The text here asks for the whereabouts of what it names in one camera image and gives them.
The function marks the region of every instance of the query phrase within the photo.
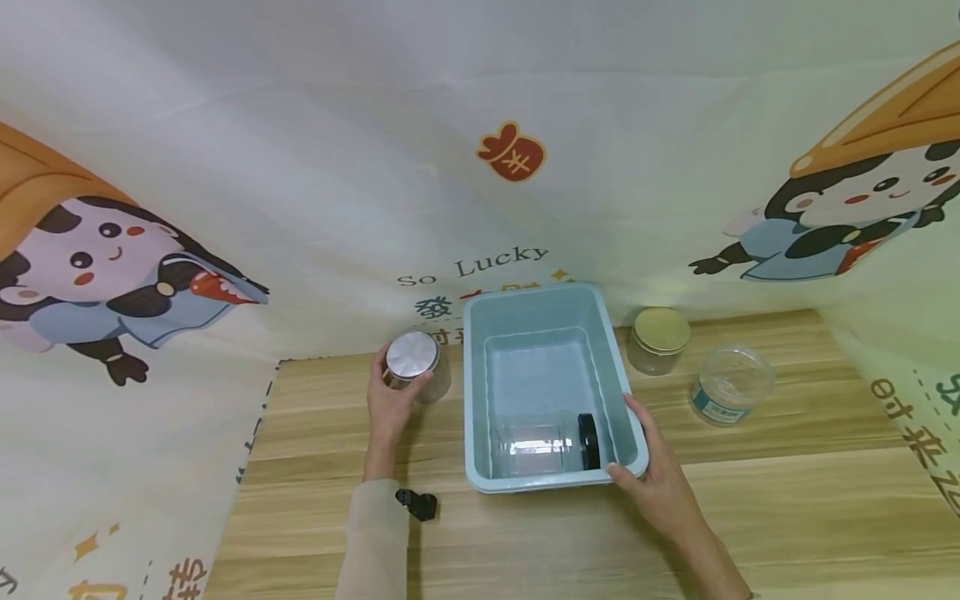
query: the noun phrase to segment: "silver metal lid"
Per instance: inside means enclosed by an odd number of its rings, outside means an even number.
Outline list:
[[[422,331],[396,338],[387,350],[387,369],[401,379],[413,379],[432,370],[440,357],[436,340]]]

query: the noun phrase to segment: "jar label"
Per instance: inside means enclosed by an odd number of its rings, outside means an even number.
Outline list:
[[[709,420],[715,420],[718,423],[724,423],[726,425],[738,423],[750,414],[750,410],[729,408],[713,400],[700,385],[700,377],[694,379],[690,396],[693,406],[700,411],[704,417]]]

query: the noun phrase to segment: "gold star decoration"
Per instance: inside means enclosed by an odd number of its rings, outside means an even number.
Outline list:
[[[73,547],[73,551],[76,553],[76,558],[73,560],[75,563],[79,559],[83,558],[87,554],[93,552],[100,546],[97,544],[97,534],[93,534],[86,540],[81,541]]]

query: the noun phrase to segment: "finger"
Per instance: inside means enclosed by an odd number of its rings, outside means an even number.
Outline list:
[[[623,465],[610,463],[607,465],[607,474],[618,488],[636,498],[643,491],[643,483],[636,479]]]
[[[660,424],[657,423],[657,420],[650,414],[647,407],[641,404],[639,400],[629,394],[624,394],[623,399],[627,403],[627,406],[630,407],[630,410],[634,411],[636,417],[640,419],[640,424],[643,426],[643,435],[647,439],[647,448],[650,450],[651,458],[653,459],[654,457],[660,456],[666,449],[666,440],[660,432]]]
[[[387,350],[390,349],[391,342],[387,342],[383,345],[376,356],[373,358],[373,362],[370,363],[370,382],[383,381],[383,365],[387,360]]]
[[[433,379],[432,371],[426,371],[418,375],[416,379],[410,382],[410,385],[403,389],[404,397],[413,400],[423,389],[423,386],[429,383],[430,379]]]

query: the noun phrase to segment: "blue clothing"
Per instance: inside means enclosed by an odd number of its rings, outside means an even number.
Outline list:
[[[881,240],[879,245],[912,229],[919,220],[918,210]],[[850,226],[863,229],[882,221],[886,219],[851,223]],[[806,281],[835,276],[847,253],[860,245],[857,240],[837,244],[824,252],[803,258],[787,258],[784,255],[794,242],[814,229],[788,219],[767,219],[745,231],[740,236],[740,245],[757,264],[741,278],[753,281]]]
[[[223,273],[190,252],[178,254],[189,256],[205,269],[229,279],[251,300],[267,303],[267,295],[248,281]],[[156,285],[157,270],[141,285]],[[35,312],[30,318],[30,325],[36,333],[55,344],[98,342],[126,333],[144,346],[160,348],[182,331],[203,329],[216,323],[235,306],[222,300],[198,296],[189,289],[177,292],[170,302],[167,312],[146,318],[121,315],[107,307],[106,302],[62,302]]]

